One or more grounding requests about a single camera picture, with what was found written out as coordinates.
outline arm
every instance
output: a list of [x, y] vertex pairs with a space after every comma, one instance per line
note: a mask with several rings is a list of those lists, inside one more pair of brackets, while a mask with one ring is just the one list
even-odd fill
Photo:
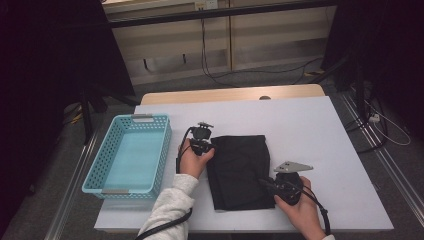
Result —
[[[311, 181], [305, 177], [300, 177], [303, 181], [303, 185], [306, 186], [305, 191], [308, 188], [311, 189]], [[302, 194], [297, 203], [294, 206], [288, 205], [277, 195], [274, 196], [275, 202], [278, 207], [283, 210], [289, 217], [290, 222], [293, 226], [298, 229], [302, 235], [308, 240], [334, 240], [333, 235], [326, 236], [321, 228], [318, 211], [316, 204], [305, 194]]]
[[[214, 149], [208, 153], [197, 156], [190, 148], [190, 142], [185, 140], [183, 149], [184, 152], [181, 163], [180, 172], [174, 177], [172, 188], [163, 190], [152, 209], [152, 214], [140, 229], [139, 234], [168, 223], [172, 220], [179, 219], [189, 212], [193, 207], [194, 199], [190, 197], [192, 191], [199, 183], [199, 176], [206, 166], [206, 163], [213, 157]], [[187, 239], [188, 224], [184, 222], [177, 226], [168, 228], [159, 233], [156, 233], [146, 239]]]

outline basket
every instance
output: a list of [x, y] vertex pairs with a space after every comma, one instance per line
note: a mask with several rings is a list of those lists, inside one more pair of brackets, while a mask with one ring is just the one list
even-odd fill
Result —
[[157, 198], [171, 132], [166, 114], [116, 116], [82, 191], [100, 199]]

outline white sleeve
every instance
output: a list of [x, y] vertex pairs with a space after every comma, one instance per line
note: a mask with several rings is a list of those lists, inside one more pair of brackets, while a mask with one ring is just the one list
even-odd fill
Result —
[[328, 235], [327, 237], [323, 238], [322, 240], [336, 240], [336, 238], [333, 235]]
[[[199, 184], [199, 180], [187, 174], [176, 174], [172, 188], [164, 189], [152, 209], [152, 214], [140, 229], [139, 235], [149, 229], [168, 223], [184, 216], [193, 207], [194, 199], [191, 192]], [[176, 239], [188, 237], [188, 224], [184, 222], [177, 226], [156, 233], [146, 239]]]

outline human hand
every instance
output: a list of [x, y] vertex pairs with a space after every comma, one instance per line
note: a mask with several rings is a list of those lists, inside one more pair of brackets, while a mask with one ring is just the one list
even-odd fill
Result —
[[190, 147], [190, 141], [185, 139], [182, 149], [182, 156], [180, 162], [180, 173], [189, 174], [199, 179], [200, 174], [206, 166], [206, 163], [215, 154], [215, 149], [212, 148], [209, 152], [202, 156], [197, 156]]
[[[309, 191], [309, 189], [311, 189], [311, 181], [302, 176], [300, 178], [302, 179], [303, 185], [307, 187], [304, 190], [312, 195]], [[306, 239], [321, 240], [326, 236], [318, 219], [317, 206], [308, 196], [302, 194], [299, 202], [294, 206], [288, 205], [277, 195], [274, 196], [274, 199], [278, 207], [287, 214], [293, 226], [298, 229]]]

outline black cloth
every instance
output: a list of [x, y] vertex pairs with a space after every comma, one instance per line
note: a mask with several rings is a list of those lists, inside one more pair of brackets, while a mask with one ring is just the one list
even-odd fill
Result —
[[222, 136], [211, 142], [217, 146], [207, 164], [215, 210], [274, 208], [273, 198], [258, 181], [269, 176], [265, 136]]

